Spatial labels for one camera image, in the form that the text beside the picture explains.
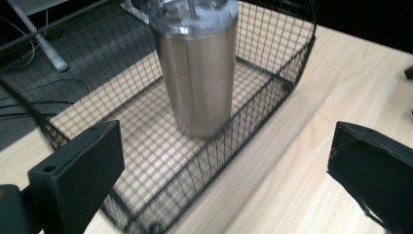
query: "tumbler lid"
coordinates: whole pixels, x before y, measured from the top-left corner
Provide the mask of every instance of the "tumbler lid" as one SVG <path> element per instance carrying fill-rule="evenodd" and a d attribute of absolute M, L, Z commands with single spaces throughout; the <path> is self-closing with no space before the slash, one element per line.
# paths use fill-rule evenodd
<path fill-rule="evenodd" d="M 169 36 L 208 36 L 231 26 L 238 18 L 237 0 L 194 0 L 191 17 L 188 0 L 161 0 L 151 6 L 149 23 Z"/>

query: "black wire basket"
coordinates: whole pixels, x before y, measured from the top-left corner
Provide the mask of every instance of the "black wire basket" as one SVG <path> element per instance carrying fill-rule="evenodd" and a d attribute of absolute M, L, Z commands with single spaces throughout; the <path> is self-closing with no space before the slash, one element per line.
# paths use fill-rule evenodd
<path fill-rule="evenodd" d="M 312 0 L 240 1 L 239 11 L 232 118 L 213 137 L 176 128 L 142 1 L 97 1 L 0 47 L 0 101 L 19 112 L 0 118 L 32 117 L 55 149 L 119 119 L 126 169 L 101 208 L 123 231 L 165 232 L 288 98 L 315 42 Z M 39 33 L 67 71 L 34 48 Z"/>

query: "stainless steel tumbler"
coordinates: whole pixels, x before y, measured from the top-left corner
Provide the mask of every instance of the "stainless steel tumbler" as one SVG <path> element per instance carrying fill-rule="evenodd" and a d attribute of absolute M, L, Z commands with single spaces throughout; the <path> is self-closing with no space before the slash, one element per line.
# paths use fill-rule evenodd
<path fill-rule="evenodd" d="M 158 57 L 176 125 L 210 137 L 231 118 L 238 3 L 165 0 L 151 7 Z"/>

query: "metal straw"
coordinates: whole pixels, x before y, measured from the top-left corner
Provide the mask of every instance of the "metal straw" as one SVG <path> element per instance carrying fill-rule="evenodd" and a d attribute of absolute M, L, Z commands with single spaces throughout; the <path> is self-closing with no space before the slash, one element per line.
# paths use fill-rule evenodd
<path fill-rule="evenodd" d="M 197 12 L 195 11 L 195 0 L 188 0 L 189 3 L 189 14 L 191 18 L 197 18 Z"/>

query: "wooden table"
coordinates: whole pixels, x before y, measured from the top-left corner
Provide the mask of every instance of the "wooden table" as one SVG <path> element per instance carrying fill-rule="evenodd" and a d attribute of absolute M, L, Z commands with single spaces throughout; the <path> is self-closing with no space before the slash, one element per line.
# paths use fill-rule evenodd
<path fill-rule="evenodd" d="M 384 233 L 327 173 L 337 121 L 413 147 L 412 55 L 318 27 L 297 89 L 169 233 Z M 50 149 L 35 131 L 0 153 L 0 183 L 27 185 Z M 87 233 L 121 233 L 98 212 Z"/>

